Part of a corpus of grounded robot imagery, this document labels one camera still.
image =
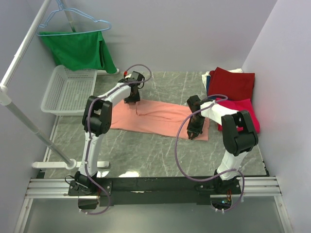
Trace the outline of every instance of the plastic basket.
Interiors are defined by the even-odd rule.
[[[94,92],[97,70],[72,71],[60,65],[51,76],[41,110],[57,116],[82,116],[86,101]]]

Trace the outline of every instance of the gray marble surface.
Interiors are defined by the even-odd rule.
[[[187,105],[192,95],[206,96],[202,84],[202,72],[154,72],[153,80],[140,90],[146,100]],[[122,75],[98,76],[95,95],[103,94],[117,83]],[[55,144],[65,154],[81,161],[84,149],[84,131],[81,116],[62,116],[56,128]],[[222,133],[215,122],[210,122],[208,141],[178,140],[178,158],[183,169],[191,176],[213,175],[221,163],[225,148]],[[175,138],[157,134],[109,130],[102,143],[99,161],[109,161],[109,177],[182,176],[174,159]],[[60,161],[51,153],[50,161]],[[48,169],[45,178],[64,178],[77,169]],[[245,157],[241,171],[245,175],[266,175],[258,146]]]

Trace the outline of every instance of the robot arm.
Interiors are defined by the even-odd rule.
[[[104,135],[108,132],[111,126],[112,108],[122,100],[124,100],[126,103],[140,101],[137,84],[130,84],[125,86],[122,85],[124,85],[124,83],[129,83],[133,81],[141,81],[143,78],[144,78],[143,75],[134,71],[131,75],[127,76],[125,79],[120,80],[118,84],[112,89],[112,90],[118,89],[117,91],[109,95],[104,100],[96,101],[95,104],[93,105],[90,115],[92,140],[88,152],[88,162],[87,162],[87,169],[91,177],[96,177],[97,175],[98,156],[100,153]],[[82,119],[82,124],[84,125],[85,130],[85,146],[82,161],[85,161],[86,159],[86,151],[89,142],[87,116],[89,113],[91,103],[96,98],[104,98],[105,96],[108,95],[110,91],[98,97],[90,96],[87,100],[86,109]],[[75,181],[86,187],[91,186],[91,182],[86,175],[84,162],[81,163],[78,172],[75,174]]]
[[[258,144],[258,136],[249,112],[228,109],[216,104],[214,100],[202,102],[198,96],[190,97],[187,100],[187,104],[192,112],[207,108],[213,104],[212,107],[190,118],[187,127],[189,139],[194,139],[202,133],[205,117],[223,127],[223,142],[226,151],[222,163],[215,171],[215,174],[229,169],[238,170],[244,157]],[[243,127],[243,130],[239,132],[237,127]],[[237,173],[232,171],[221,175],[220,178],[222,181],[228,181],[236,176]]]

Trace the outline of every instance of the folded clothes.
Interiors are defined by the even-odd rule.
[[[231,72],[231,73],[243,73],[243,70],[241,68],[232,69],[232,70],[228,70],[228,71]],[[208,85],[207,85],[207,77],[208,76],[210,78],[209,71],[207,71],[205,74],[202,74],[202,82],[203,82],[203,85],[206,87],[206,91],[207,92],[208,92],[208,85],[209,85],[209,82],[208,82]]]
[[[63,34],[40,32],[41,35]],[[64,65],[73,71],[79,69],[100,69],[107,73],[117,72],[102,32],[41,37],[52,51],[56,65]]]
[[[210,71],[211,76],[207,95],[223,94],[230,100],[251,99],[253,95],[254,73],[231,73],[217,67]]]
[[[250,99],[246,99],[246,100],[240,100],[240,101],[231,101],[231,100],[225,100],[222,102],[219,102],[219,104],[223,107],[232,109],[232,110],[237,110],[237,111],[242,111],[242,110],[247,110],[249,112],[249,114],[251,115],[253,124],[255,126],[255,130],[257,133],[260,132],[260,124],[256,118],[252,103]],[[221,125],[218,125],[218,130],[222,131],[223,128]]]
[[[183,120],[191,114],[187,106],[152,100],[141,100],[135,104],[121,101],[112,110],[111,129],[121,129],[141,133],[155,133],[176,137]],[[180,138],[188,139],[187,126],[184,125]],[[203,133],[197,140],[208,140],[209,119],[205,119]]]

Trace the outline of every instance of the clothes hanger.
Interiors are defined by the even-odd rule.
[[[93,33],[93,32],[100,32],[100,31],[106,31],[106,30],[109,30],[111,29],[111,23],[108,22],[108,21],[105,21],[105,20],[96,20],[94,17],[92,16],[89,16],[87,15],[86,13],[82,12],[82,11],[79,11],[78,9],[75,9],[75,8],[67,8],[63,5],[63,3],[60,1],[60,0],[56,0],[56,2],[58,3],[58,10],[56,11],[52,11],[48,18],[46,19],[46,21],[43,23],[43,24],[40,24],[38,26],[38,28],[45,28],[47,27],[49,21],[54,17],[54,15],[57,13],[57,12],[60,12],[60,11],[71,11],[71,12],[74,12],[74,13],[77,13],[83,17],[86,17],[86,18],[89,18],[91,19],[93,22],[95,23],[98,23],[98,22],[103,22],[103,23],[107,23],[108,24],[108,28],[104,28],[104,29],[100,29],[100,30],[95,30],[95,31],[89,31],[89,32],[81,32],[81,33],[64,33],[64,34],[49,34],[49,35],[40,35],[38,33],[36,33],[38,36],[53,36],[53,35],[76,35],[76,34],[83,34],[83,33]]]

